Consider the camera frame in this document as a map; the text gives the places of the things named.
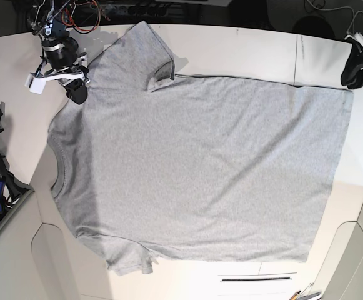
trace cable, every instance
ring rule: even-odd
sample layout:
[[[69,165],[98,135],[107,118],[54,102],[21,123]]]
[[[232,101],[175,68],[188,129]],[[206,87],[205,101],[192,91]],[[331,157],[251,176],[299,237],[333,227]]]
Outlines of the cable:
[[[42,58],[44,58],[44,57],[45,57],[45,52],[44,52],[44,48],[42,47],[42,36],[40,36],[40,35],[38,34],[38,37],[39,37],[39,39],[41,40],[41,51],[42,51],[41,59],[42,59]]]
[[[91,0],[90,5],[91,4],[95,5],[95,7],[96,7],[96,13],[97,13],[97,19],[96,19],[95,25],[94,25],[94,27],[92,29],[83,29],[83,28],[80,28],[74,22],[74,20],[72,18],[72,14],[70,15],[70,12],[69,12],[69,10],[67,8],[62,13],[62,23],[65,24],[66,26],[72,26],[73,27],[73,30],[75,30],[75,32],[77,32],[79,34],[89,34],[89,33],[93,32],[94,30],[96,30],[99,27],[99,25],[101,23],[101,7],[100,7],[100,5],[99,5],[99,3],[98,3],[97,0]],[[69,23],[67,23],[64,20],[64,13],[67,14],[67,18],[69,20]],[[90,15],[87,19],[85,19],[84,22],[81,23],[81,25],[84,24],[91,16],[93,16],[93,14]]]
[[[355,31],[355,18],[356,18],[356,16],[357,16],[358,14],[360,14],[360,13],[363,15],[363,11],[357,11],[357,12],[354,14],[354,17],[353,17],[353,19],[352,19],[351,23],[349,24],[348,29],[346,30],[348,34],[349,34],[349,30],[351,29],[351,27],[352,27],[352,26],[353,26],[353,32]]]
[[[323,0],[323,4],[321,4],[321,5],[317,4],[317,5],[316,5],[316,7],[317,7],[317,8],[323,8],[324,6],[326,6],[326,0]],[[304,0],[304,9],[305,9],[305,12],[306,12],[307,14],[311,14],[311,13],[313,13],[313,12],[314,12],[314,10],[313,10],[313,11],[308,11],[308,10],[307,10],[307,8],[306,8],[306,0]]]
[[[45,4],[45,1],[44,0],[40,6],[38,6],[38,10],[37,10],[37,14],[36,14],[36,19],[34,20],[34,24],[37,24],[37,18],[38,18],[38,15],[39,15],[39,10],[41,9],[41,6],[43,6]]]
[[[352,26],[354,26],[356,16],[359,13],[362,13],[363,14],[363,11],[357,11],[357,12],[355,12],[354,9],[352,7],[350,7],[350,6],[341,6],[341,7],[335,7],[335,8],[318,8],[318,7],[315,7],[315,5],[313,5],[310,2],[310,0],[306,0],[306,2],[308,2],[314,9],[316,9],[318,11],[338,11],[340,9],[349,9],[349,10],[351,10],[351,12],[352,12],[352,21],[349,24],[349,27],[347,29],[347,34],[350,34],[349,30],[351,29]]]

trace t-shirt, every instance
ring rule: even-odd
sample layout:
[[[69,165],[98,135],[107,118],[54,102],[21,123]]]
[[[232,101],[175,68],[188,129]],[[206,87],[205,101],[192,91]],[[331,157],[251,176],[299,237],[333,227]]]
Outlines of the t-shirt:
[[[109,269],[150,273],[158,257],[306,261],[351,92],[175,75],[144,22],[90,69],[87,101],[69,101],[49,128],[52,194]]]

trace t-shirt sleeve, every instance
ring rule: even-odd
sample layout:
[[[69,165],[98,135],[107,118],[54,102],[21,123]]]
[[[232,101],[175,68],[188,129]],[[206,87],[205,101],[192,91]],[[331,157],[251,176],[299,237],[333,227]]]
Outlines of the t-shirt sleeve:
[[[100,234],[82,235],[77,240],[104,258],[108,270],[115,271],[119,276],[137,270],[141,270],[143,274],[152,273],[152,260],[155,259],[148,249],[137,242]]]
[[[90,89],[110,93],[147,91],[153,81],[174,78],[174,60],[145,22],[132,27],[89,65]]]

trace table surface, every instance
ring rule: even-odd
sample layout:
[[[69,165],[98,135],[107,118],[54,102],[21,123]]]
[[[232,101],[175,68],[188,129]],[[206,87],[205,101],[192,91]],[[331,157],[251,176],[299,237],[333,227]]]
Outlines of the table surface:
[[[152,27],[174,52],[178,74],[229,75],[296,86],[343,88],[339,77],[349,55],[350,44],[255,29],[186,25]],[[79,42],[80,50],[88,52],[91,60],[128,28],[130,26],[105,26],[86,36],[74,33],[73,37]],[[30,182],[46,147],[51,119],[67,101],[63,88],[56,82],[47,83],[42,95],[30,93],[24,87],[28,72],[35,71],[40,63],[40,55],[39,39],[31,34],[0,37],[0,102],[6,104],[0,149],[7,154],[11,171],[25,183]],[[307,262],[229,263],[227,270],[233,269],[229,271],[233,274],[247,270],[249,274],[298,272],[298,286],[303,289],[307,283],[314,282],[337,228],[345,222],[357,220],[362,203],[363,88],[354,91],[351,121],[341,160]],[[50,216],[50,211],[44,212],[43,206],[40,210],[43,222],[56,219]],[[163,266],[162,271],[175,268],[173,264],[160,265]],[[114,274],[108,276],[110,282],[117,286],[116,295],[125,299],[120,297],[119,284],[124,284],[124,280],[133,283],[134,275],[129,279],[120,279]],[[91,295],[88,284],[79,288],[82,294]]]

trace white table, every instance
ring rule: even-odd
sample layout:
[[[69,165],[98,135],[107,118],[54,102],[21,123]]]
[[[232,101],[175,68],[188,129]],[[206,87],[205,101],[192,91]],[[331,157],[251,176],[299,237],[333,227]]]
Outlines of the white table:
[[[79,41],[81,50],[85,48],[90,58],[94,58],[129,27],[100,27],[92,34],[75,34],[74,38]],[[339,76],[351,48],[341,42],[254,29],[180,25],[153,25],[153,28],[176,55],[177,73],[186,75],[230,75],[295,85],[341,88]],[[0,37],[0,101],[6,103],[6,118],[2,122],[5,131],[0,135],[0,148],[7,154],[11,171],[26,183],[31,180],[46,147],[49,123],[67,101],[63,88],[56,82],[48,83],[41,96],[30,93],[24,87],[28,72],[34,71],[39,64],[40,52],[39,39],[31,34]],[[43,167],[39,167],[40,173],[44,173]],[[216,276],[222,272],[235,275],[297,272],[294,284],[303,289],[308,283],[314,282],[337,228],[344,222],[355,221],[361,210],[363,88],[355,91],[351,122],[332,193],[305,264],[226,263],[214,267],[201,262],[160,261],[160,265],[154,266],[151,277],[141,277],[136,273],[117,277],[108,273],[110,292],[102,288],[102,283],[99,285],[91,280],[95,273],[90,270],[97,264],[100,264],[99,268],[104,268],[101,260],[91,258],[89,263],[81,263],[91,253],[87,254],[86,250],[75,244],[66,232],[49,198],[48,182],[38,184],[44,191],[43,196],[38,197],[42,222],[55,224],[64,231],[73,256],[71,259],[76,282],[83,295],[143,299],[150,292],[156,299],[198,299],[208,295],[205,291],[209,294],[214,292],[208,290],[213,288],[213,282],[218,282]],[[205,274],[213,276],[210,280],[200,281]],[[155,285],[161,284],[169,287],[165,291],[153,291]]]

